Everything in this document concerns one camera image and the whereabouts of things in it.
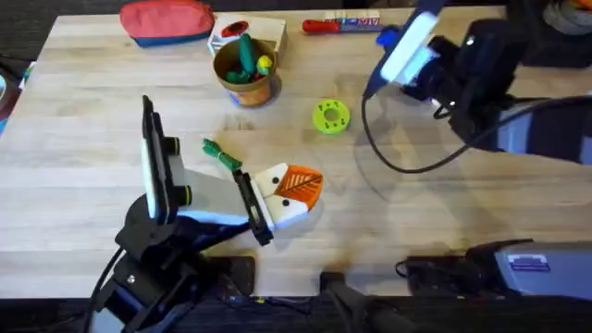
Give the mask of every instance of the brown cup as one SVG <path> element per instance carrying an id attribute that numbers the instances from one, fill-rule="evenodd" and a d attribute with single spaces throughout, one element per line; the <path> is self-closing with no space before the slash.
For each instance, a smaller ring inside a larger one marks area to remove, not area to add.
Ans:
<path id="1" fill-rule="evenodd" d="M 222 46 L 214 57 L 214 71 L 218 80 L 224 88 L 230 93 L 230 98 L 240 106 L 258 106 L 266 103 L 273 97 L 271 89 L 271 80 L 276 75 L 276 53 L 274 49 L 265 42 L 252 39 L 256 59 L 259 56 L 269 56 L 273 65 L 269 74 L 261 79 L 245 84 L 235 84 L 226 81 L 226 73 L 234 68 L 240 62 L 239 60 L 239 41 L 232 41 Z"/>

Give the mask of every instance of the cable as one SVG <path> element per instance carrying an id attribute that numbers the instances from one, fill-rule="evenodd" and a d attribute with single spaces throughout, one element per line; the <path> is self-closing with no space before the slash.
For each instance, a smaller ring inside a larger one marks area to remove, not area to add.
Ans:
<path id="1" fill-rule="evenodd" d="M 402 266 L 405 266 L 405 269 L 407 269 L 407 260 L 401 260 L 397 264 L 395 264 L 395 272 L 397 273 L 399 278 L 407 278 L 407 273 L 403 273 L 400 270 Z"/>
<path id="2" fill-rule="evenodd" d="M 364 131 L 366 133 L 366 137 L 368 138 L 368 142 L 370 143 L 370 146 L 372 147 L 372 150 L 374 150 L 376 156 L 378 156 L 378 158 L 387 167 L 389 167 L 395 171 L 398 171 L 398 172 L 401 172 L 404 174 L 421 174 L 421 173 L 425 173 L 427 171 L 431 171 L 431 170 L 437 169 L 439 167 L 442 167 L 442 166 L 448 164 L 449 162 L 453 161 L 456 157 L 460 156 L 461 154 L 463 154 L 464 152 L 469 150 L 472 146 L 474 146 L 474 145 L 478 144 L 479 142 L 481 142 L 482 140 L 484 140 L 487 136 L 489 136 L 495 130 L 501 128 L 502 126 L 504 126 L 510 122 L 513 122 L 514 120 L 518 119 L 519 117 L 522 117 L 527 114 L 532 114 L 535 112 L 543 111 L 547 108 L 552 108 L 552 107 L 556 107 L 556 106 L 567 106 L 567 105 L 576 105 L 576 104 L 580 104 L 580 103 L 590 103 L 590 107 L 592 107 L 592 96 L 575 96 L 575 97 L 566 97 L 566 98 L 561 98 L 561 99 L 548 100 L 545 102 L 541 102 L 540 104 L 533 105 L 531 107 L 527 107 L 524 110 L 518 111 L 515 114 L 504 118 L 502 121 L 497 122 L 496 124 L 489 127 L 488 129 L 485 129 L 479 135 L 475 136 L 472 140 L 470 140 L 468 143 L 466 143 L 461 148 L 459 148 L 456 152 L 444 157 L 443 159 L 437 161 L 433 165 L 424 166 L 424 167 L 415 168 L 415 169 L 409 169 L 409 168 L 403 168 L 400 166 L 395 166 L 380 152 L 380 150 L 376 146 L 376 142 L 374 141 L 374 137 L 372 136 L 372 133 L 370 132 L 370 127 L 368 126 L 368 120 L 366 118 L 366 103 L 367 102 L 368 102 L 368 98 L 364 97 L 362 99 L 362 122 L 364 124 Z"/>
<path id="3" fill-rule="evenodd" d="M 94 289 L 92 290 L 91 299 L 89 300 L 89 305 L 86 308 L 86 312 L 84 313 L 84 321 L 82 322 L 82 327 L 80 328 L 80 332 L 82 332 L 82 333 L 89 332 L 89 329 L 91 328 L 91 321 L 93 320 L 93 308 L 94 308 L 94 304 L 96 303 L 96 297 L 99 294 L 99 290 L 101 289 L 101 287 L 103 287 L 103 283 L 105 282 L 107 274 L 109 274 L 109 271 L 111 270 L 111 268 L 113 268 L 115 261 L 119 258 L 119 256 L 121 255 L 122 252 L 123 252 L 122 247 L 119 247 L 117 249 L 117 251 L 115 251 L 115 254 L 113 254 L 113 256 L 111 257 L 111 260 L 109 260 L 109 262 L 105 266 L 103 273 L 101 273 L 101 276 L 96 281 L 96 284 L 94 285 Z"/>
<path id="4" fill-rule="evenodd" d="M 445 117 L 449 117 L 450 115 L 452 115 L 451 111 L 448 109 L 444 108 L 444 105 L 441 105 L 438 110 L 436 110 L 436 112 L 434 112 L 434 115 L 432 117 L 434 117 L 435 120 L 441 120 L 444 119 Z"/>

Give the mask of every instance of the blue label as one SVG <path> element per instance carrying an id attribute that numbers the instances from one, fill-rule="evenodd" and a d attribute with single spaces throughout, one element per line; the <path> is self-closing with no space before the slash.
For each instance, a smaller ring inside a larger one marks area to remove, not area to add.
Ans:
<path id="1" fill-rule="evenodd" d="M 543 254 L 509 254 L 508 262 L 514 271 L 550 271 L 547 257 Z"/>

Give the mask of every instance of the pencil case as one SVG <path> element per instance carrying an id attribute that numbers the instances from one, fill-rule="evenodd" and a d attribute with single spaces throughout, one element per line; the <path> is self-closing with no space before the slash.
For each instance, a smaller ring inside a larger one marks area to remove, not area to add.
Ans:
<path id="1" fill-rule="evenodd" d="M 206 38 L 214 27 L 210 6 L 194 0 L 149 0 L 123 6 L 121 25 L 140 47 Z"/>

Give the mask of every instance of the green toy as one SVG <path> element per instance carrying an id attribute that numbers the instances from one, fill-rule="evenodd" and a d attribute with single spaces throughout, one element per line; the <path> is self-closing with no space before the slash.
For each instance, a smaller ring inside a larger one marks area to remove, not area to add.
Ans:
<path id="1" fill-rule="evenodd" d="M 242 71 L 240 74 L 235 71 L 230 71 L 226 73 L 226 81 L 234 84 L 245 84 L 249 83 L 251 79 L 251 74 L 247 73 L 246 71 Z"/>
<path id="2" fill-rule="evenodd" d="M 236 171 L 242 167 L 242 162 L 222 151 L 220 146 L 211 140 L 203 139 L 203 152 L 217 158 L 230 171 Z"/>
<path id="3" fill-rule="evenodd" d="M 248 33 L 243 33 L 239 39 L 239 58 L 242 69 L 250 75 L 255 73 L 255 50 L 253 41 Z"/>
<path id="4" fill-rule="evenodd" d="M 226 73 L 226 81 L 234 84 L 245 84 L 251 81 L 255 74 L 255 50 L 253 41 L 248 33 L 243 33 L 239 39 L 239 59 L 242 71 Z"/>
<path id="5" fill-rule="evenodd" d="M 350 124 L 350 110 L 338 100 L 325 100 L 313 111 L 314 126 L 325 134 L 339 134 Z"/>

